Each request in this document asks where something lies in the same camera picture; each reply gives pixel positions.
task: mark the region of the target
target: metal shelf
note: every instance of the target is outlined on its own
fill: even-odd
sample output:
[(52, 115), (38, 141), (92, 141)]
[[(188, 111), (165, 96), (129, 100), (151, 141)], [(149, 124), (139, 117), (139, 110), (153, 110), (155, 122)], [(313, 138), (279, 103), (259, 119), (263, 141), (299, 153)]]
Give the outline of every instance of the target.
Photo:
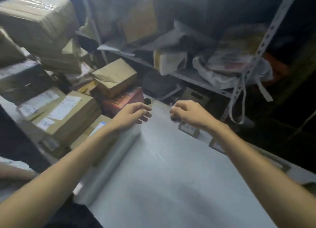
[(181, 80), (187, 81), (189, 83), (195, 84), (197, 86), (203, 87), (207, 90), (213, 91), (217, 94), (221, 94), (225, 97), (231, 98), (232, 94), (230, 92), (227, 92), (222, 89), (218, 89), (217, 87), (211, 85), (208, 81), (203, 79), (197, 72), (196, 69), (181, 69), (179, 71), (176, 71), (172, 74), (170, 74), (176, 78), (179, 78)]

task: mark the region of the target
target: right hand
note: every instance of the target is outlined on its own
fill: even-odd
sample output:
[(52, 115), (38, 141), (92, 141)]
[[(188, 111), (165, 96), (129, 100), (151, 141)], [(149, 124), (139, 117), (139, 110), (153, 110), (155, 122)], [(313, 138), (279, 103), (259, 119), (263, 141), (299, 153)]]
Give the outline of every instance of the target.
[(171, 117), (179, 117), (189, 125), (203, 130), (212, 129), (221, 122), (209, 114), (199, 103), (177, 101), (170, 110)]

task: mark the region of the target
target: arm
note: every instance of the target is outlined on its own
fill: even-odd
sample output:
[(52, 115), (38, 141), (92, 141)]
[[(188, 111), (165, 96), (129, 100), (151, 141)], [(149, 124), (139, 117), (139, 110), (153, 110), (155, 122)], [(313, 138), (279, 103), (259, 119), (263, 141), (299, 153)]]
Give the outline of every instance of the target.
[(42, 227), (62, 206), (113, 133), (151, 117), (143, 103), (126, 105), (107, 125), (0, 204), (3, 228)]
[(227, 125), (193, 101), (178, 101), (170, 112), (207, 131), (219, 142), (277, 227), (316, 226), (316, 198), (253, 150)]
[(23, 170), (6, 163), (0, 162), (0, 180), (13, 180), (13, 181), (30, 181), (35, 178), (36, 172), (32, 170)]

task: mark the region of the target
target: white table surface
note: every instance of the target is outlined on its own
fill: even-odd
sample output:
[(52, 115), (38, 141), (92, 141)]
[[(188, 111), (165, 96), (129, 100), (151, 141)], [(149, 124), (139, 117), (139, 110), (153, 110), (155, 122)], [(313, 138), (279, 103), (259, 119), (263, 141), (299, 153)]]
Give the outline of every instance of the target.
[(153, 117), (89, 206), (103, 227), (275, 227), (228, 157)]

